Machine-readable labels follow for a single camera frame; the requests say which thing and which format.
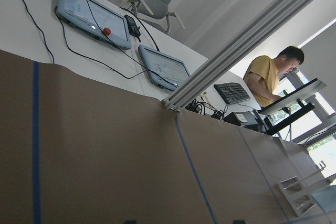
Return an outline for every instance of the tablet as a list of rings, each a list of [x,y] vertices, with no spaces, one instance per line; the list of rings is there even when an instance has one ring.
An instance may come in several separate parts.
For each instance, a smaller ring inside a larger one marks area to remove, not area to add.
[[[121,49],[130,49],[132,46],[126,19],[95,0],[88,0],[88,2],[86,0],[58,0],[56,11],[64,21],[84,30],[98,40],[111,43]]]
[[[163,89],[175,90],[189,77],[183,61],[144,45],[140,45],[138,50],[144,65],[159,75],[148,72],[152,84]]]

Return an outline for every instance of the black keyboard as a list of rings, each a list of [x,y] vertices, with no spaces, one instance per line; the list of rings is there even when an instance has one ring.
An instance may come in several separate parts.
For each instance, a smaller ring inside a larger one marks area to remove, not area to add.
[[[214,85],[226,104],[242,102],[250,99],[242,85],[235,82]]]

